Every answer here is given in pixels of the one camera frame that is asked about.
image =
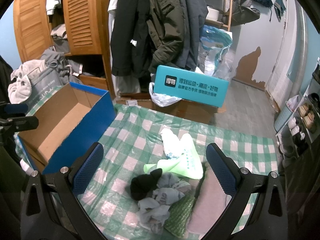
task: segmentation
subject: metal screw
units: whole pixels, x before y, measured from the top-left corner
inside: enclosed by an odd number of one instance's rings
[[[35,176],[37,176],[38,175],[38,171],[33,171],[33,172],[31,172],[31,176],[32,177],[35,177]]]
[[[68,170],[69,170],[68,167],[62,167],[62,168],[60,169],[60,172],[61,172],[61,173],[66,173],[66,172],[68,172]]]
[[[241,173],[248,174],[249,170],[245,167],[240,168]]]
[[[270,175],[271,175],[272,177],[274,177],[274,178],[278,177],[278,174],[277,174],[276,172],[274,172],[274,171],[272,171],[272,172],[270,173]]]

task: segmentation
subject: light blue trash bin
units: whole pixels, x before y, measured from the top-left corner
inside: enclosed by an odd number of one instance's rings
[[[288,107],[288,101],[285,102],[285,107],[281,110],[279,116],[277,117],[273,127],[277,132],[281,130],[285,122],[290,118],[292,111]]]

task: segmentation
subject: wardrobe door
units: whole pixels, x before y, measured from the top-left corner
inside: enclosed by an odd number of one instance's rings
[[[72,55],[101,54],[96,0],[63,0]]]
[[[14,0],[13,25],[22,62],[39,59],[52,46],[46,0]]]

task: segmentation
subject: brown peeling patch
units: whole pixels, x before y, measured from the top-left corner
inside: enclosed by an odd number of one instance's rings
[[[257,64],[258,64],[258,58],[261,55],[261,49],[260,47],[257,47],[257,49],[253,52],[251,52],[248,55],[243,56],[239,60],[239,64],[237,67],[237,74],[234,77],[235,80],[245,83],[249,86],[264,90],[266,83],[263,81],[260,81],[259,83],[255,82],[255,80],[252,80],[253,73],[256,70]]]

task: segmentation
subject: black square logo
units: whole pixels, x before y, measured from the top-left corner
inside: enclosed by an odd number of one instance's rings
[[[175,88],[177,83],[177,77],[165,76],[164,85],[167,87]]]

